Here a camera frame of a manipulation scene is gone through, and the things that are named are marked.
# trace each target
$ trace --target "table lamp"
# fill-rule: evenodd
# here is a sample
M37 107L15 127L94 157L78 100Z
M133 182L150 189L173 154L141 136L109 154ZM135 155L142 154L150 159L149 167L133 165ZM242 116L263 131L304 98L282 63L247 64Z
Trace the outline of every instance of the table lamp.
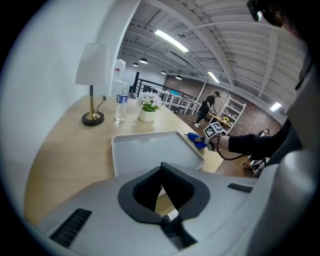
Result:
M95 111L93 95L94 85L108 83L108 58L107 46L98 43L85 45L75 77L77 85L90 86L90 109L82 116L85 126L97 126L105 119L103 113Z

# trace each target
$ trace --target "blue object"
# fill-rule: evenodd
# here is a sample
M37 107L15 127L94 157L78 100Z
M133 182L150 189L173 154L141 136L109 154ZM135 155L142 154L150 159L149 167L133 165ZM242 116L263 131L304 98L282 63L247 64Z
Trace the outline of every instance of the blue object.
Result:
M175 91L175 90L171 90L170 93L174 94L174 95L180 95L179 92Z
M194 143L194 145L198 148L198 149L204 149L207 147L207 145L202 141L202 142L195 142L195 138L199 138L200 135L193 133L193 132L189 132L188 134L186 134L188 136L188 139L190 141L192 141Z

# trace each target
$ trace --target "white lampshade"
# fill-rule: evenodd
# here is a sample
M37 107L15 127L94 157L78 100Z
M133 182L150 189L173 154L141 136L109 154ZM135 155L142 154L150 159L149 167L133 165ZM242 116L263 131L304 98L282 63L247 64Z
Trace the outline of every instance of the white lampshade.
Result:
M88 43L83 50L75 83L77 85L103 85L108 83L109 48L103 44Z

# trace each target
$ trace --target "water bottle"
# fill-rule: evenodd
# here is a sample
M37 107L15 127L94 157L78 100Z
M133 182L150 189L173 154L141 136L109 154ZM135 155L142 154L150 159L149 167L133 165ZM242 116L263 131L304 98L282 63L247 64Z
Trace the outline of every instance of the water bottle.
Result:
M124 83L122 90L116 95L115 119L119 122L125 120L128 102L127 83Z

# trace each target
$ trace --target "vent grille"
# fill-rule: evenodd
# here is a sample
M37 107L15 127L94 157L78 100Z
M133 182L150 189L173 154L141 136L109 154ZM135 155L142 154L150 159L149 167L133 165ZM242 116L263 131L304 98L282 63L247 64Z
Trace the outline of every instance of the vent grille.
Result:
M85 209L75 210L68 219L50 236L59 245L68 248L82 229L92 211Z

